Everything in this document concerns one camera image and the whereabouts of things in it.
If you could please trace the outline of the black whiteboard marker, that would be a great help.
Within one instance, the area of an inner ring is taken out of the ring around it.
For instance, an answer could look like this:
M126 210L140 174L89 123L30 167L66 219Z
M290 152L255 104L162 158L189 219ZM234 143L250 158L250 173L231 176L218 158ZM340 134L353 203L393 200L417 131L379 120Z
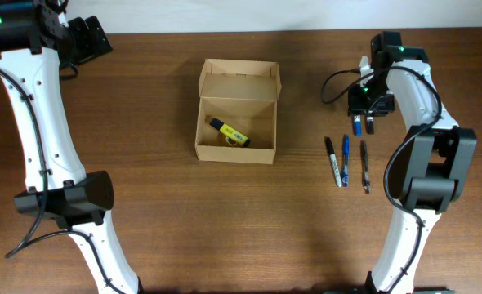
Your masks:
M374 118L373 117L366 117L366 132L369 135L373 135L375 133Z

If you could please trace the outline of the blue whiteboard marker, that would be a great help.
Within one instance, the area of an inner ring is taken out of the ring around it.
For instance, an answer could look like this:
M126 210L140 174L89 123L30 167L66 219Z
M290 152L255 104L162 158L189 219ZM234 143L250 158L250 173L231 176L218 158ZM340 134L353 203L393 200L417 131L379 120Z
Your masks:
M357 137L362 136L362 122L361 122L361 117L359 115L354 115L353 118L353 128L354 128L354 134Z

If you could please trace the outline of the blue pen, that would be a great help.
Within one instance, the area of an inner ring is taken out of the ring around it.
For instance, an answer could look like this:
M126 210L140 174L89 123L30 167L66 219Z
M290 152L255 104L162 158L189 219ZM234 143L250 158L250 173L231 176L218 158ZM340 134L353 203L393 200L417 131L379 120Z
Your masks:
M348 173L348 164L349 164L349 155L350 155L350 139L347 134L343 136L342 141L342 171L341 171L341 181L342 186L347 187L349 184L349 173Z

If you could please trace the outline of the black pen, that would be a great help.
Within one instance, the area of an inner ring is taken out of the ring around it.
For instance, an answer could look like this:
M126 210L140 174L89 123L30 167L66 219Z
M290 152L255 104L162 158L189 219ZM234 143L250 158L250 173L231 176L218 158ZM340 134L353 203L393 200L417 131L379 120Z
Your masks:
M363 187L366 194L370 193L371 185L370 185L370 178L369 178L369 170L368 170L368 150L367 144L364 140L361 141L361 154L362 154L362 162L363 162Z

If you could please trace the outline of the black permanent marker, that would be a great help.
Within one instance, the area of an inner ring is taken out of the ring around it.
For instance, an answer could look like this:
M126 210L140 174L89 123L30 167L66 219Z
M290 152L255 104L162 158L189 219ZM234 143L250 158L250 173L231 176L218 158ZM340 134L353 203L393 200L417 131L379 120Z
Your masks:
M332 165L332 171L334 175L334 179L336 181L336 185L341 188L342 187L342 181L341 181L341 175L339 172L339 168L337 165L337 157L335 155L335 150L332 145L332 141L329 137L324 138L325 146L328 152L328 157L330 159L330 163Z

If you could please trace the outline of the cardboard box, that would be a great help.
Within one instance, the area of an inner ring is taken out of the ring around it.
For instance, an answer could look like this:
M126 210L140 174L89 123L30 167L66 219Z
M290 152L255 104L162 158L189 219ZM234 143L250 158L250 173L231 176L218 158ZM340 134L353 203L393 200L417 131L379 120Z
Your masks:
M281 91L274 61L206 59L199 76L194 147L200 161L272 164L277 149ZM248 147L229 146L209 125L218 118L247 136Z

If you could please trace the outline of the yellow highlighter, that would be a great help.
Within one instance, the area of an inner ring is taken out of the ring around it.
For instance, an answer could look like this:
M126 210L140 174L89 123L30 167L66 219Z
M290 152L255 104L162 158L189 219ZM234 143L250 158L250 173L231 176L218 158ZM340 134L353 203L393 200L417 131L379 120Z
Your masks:
M218 130L222 135L237 141L242 147L248 147L251 143L251 140L247 136L218 118L212 118L209 125Z

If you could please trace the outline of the yellow tape roll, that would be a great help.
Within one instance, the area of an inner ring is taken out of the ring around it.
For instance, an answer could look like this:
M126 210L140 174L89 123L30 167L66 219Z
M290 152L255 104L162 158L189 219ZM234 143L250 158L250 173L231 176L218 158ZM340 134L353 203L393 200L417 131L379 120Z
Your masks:
M231 139L231 138L229 138L229 137L227 137L227 136L225 137L225 142L226 142L226 144L229 145L229 146L239 147L239 143L238 143L237 141L235 141L235 140L233 140L233 139Z

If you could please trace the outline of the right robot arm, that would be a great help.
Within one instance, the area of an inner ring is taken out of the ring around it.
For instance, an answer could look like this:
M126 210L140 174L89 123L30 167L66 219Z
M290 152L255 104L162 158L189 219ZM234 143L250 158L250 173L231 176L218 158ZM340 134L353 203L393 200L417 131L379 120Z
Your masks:
M383 188L393 215L378 262L355 293L414 293L414 276L432 229L460 197L477 137L462 128L442 103L424 49L403 45L398 32L383 31L370 42L371 55L354 71L359 78L343 92L354 132L365 118L399 109L407 128L391 155Z

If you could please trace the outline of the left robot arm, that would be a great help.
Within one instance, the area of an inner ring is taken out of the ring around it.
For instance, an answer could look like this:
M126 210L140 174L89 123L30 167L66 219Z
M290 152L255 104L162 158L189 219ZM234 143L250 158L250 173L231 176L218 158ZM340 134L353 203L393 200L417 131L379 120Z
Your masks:
M65 17L64 1L0 1L0 77L25 156L19 213L51 219L78 246L101 293L140 293L114 230L114 189L106 171L86 172L74 148L60 84L111 52L95 16Z

